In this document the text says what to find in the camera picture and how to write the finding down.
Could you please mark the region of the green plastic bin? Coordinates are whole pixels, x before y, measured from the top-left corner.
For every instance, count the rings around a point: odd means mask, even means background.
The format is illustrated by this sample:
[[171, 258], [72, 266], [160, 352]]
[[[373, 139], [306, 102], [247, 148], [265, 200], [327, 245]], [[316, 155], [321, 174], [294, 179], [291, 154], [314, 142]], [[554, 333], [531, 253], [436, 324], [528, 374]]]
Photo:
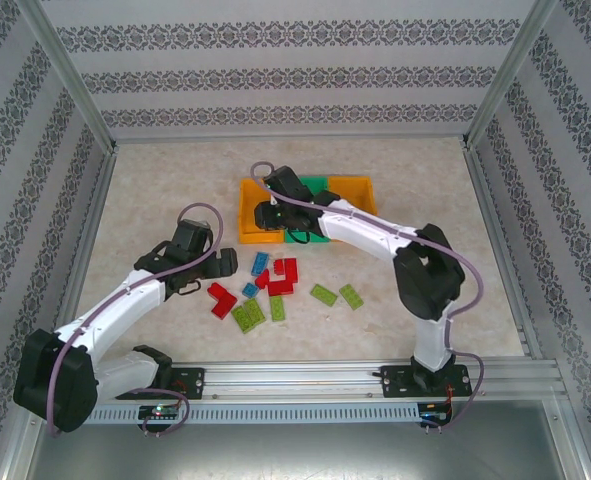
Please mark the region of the green plastic bin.
[[[312, 195], [316, 195], [321, 191], [328, 189], [327, 177], [301, 176], [300, 180], [310, 190]], [[329, 239], [314, 233], [307, 233], [299, 230], [287, 230], [285, 232], [285, 242], [297, 244], [328, 243]]]

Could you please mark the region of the orange plastic bin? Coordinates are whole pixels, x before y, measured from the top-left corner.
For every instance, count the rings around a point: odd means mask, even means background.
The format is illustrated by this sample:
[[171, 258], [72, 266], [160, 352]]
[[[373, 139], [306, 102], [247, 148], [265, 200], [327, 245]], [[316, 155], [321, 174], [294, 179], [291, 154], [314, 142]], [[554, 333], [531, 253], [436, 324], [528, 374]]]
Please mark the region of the orange plastic bin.
[[269, 199], [269, 193], [251, 178], [241, 179], [237, 220], [238, 240], [241, 244], [281, 244], [285, 242], [283, 231], [265, 231], [255, 224], [255, 207]]
[[328, 190], [347, 200], [356, 208], [377, 215], [373, 185], [368, 176], [329, 176]]

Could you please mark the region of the small green circuit board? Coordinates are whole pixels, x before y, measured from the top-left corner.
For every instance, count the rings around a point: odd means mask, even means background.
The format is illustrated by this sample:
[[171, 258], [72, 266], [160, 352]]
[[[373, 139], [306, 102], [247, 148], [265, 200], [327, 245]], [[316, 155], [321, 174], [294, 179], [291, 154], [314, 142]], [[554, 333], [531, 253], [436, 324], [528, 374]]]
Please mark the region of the small green circuit board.
[[180, 408], [173, 405], [158, 404], [156, 406], [141, 406], [138, 411], [139, 420], [173, 421], [179, 417]]
[[451, 421], [451, 404], [422, 403], [418, 405], [421, 421], [430, 425], [445, 425]]

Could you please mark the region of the aluminium table edge rail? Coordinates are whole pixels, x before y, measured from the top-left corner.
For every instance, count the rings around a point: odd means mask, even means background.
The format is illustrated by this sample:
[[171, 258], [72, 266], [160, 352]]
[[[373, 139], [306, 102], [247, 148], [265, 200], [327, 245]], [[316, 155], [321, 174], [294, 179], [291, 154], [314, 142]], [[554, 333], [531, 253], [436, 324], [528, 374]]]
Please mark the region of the aluminium table edge rail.
[[494, 258], [502, 280], [508, 305], [520, 338], [524, 354], [533, 360], [542, 360], [542, 353], [527, 302], [522, 294], [519, 279], [511, 260], [508, 244], [503, 235], [500, 219], [497, 215], [491, 192], [486, 183], [483, 168], [475, 151], [463, 147], [464, 160], [470, 175], [472, 186], [481, 210]]
[[54, 328], [63, 325], [67, 320], [72, 320], [77, 311], [118, 152], [119, 146], [115, 145], [105, 155], [95, 177], [92, 195], [82, 218], [70, 270], [52, 322]]

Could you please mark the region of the aluminium frame post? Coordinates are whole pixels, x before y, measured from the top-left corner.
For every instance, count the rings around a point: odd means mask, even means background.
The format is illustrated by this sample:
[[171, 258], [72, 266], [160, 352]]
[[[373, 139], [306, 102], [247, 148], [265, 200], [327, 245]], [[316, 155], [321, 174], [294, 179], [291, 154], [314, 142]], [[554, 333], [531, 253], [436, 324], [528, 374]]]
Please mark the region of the aluminium frame post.
[[104, 153], [112, 152], [115, 147], [115, 140], [56, 28], [48, 18], [41, 0], [14, 1], [49, 57], [57, 75], [80, 110], [95, 139], [99, 142], [102, 151]]
[[505, 59], [499, 67], [488, 92], [485, 94], [467, 133], [462, 137], [465, 151], [477, 145], [492, 120], [519, 69], [524, 63], [540, 31], [546, 24], [557, 0], [534, 0], [534, 3], [524, 19], [515, 40]]

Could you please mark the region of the grey metal sheet panel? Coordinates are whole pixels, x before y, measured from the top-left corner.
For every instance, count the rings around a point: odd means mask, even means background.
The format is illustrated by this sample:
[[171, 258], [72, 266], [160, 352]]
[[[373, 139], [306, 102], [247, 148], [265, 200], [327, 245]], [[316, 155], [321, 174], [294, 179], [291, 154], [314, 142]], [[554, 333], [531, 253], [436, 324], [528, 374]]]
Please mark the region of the grey metal sheet panel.
[[480, 402], [453, 427], [185, 426], [159, 438], [85, 426], [42, 439], [27, 480], [591, 480], [554, 406]]

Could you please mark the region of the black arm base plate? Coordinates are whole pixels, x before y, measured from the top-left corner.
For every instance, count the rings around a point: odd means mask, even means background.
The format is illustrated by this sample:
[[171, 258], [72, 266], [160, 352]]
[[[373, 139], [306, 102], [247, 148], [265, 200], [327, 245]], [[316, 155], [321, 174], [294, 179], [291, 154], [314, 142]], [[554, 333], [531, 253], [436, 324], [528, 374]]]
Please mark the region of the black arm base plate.
[[450, 365], [430, 372], [412, 365], [385, 365], [380, 368], [382, 393], [385, 398], [444, 397], [466, 398], [472, 394], [470, 375], [465, 365]]
[[180, 393], [188, 400], [200, 400], [203, 395], [205, 370], [203, 368], [172, 367], [164, 373], [158, 373], [148, 389], [161, 389], [164, 393], [127, 392], [117, 400], [177, 400], [169, 391]]

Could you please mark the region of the aluminium mounting rail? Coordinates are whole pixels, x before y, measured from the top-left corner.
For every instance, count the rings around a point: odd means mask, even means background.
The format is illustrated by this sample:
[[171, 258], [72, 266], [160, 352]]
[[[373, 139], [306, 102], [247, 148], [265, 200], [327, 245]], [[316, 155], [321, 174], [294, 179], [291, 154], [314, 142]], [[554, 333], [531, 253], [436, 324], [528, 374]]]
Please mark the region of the aluminium mounting rail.
[[[462, 360], [478, 400], [548, 399], [567, 388], [557, 363], [526, 358], [486, 359], [480, 368]], [[338, 362], [184, 363], [176, 367], [205, 370], [200, 400], [314, 401], [385, 398], [379, 371], [394, 360]]]

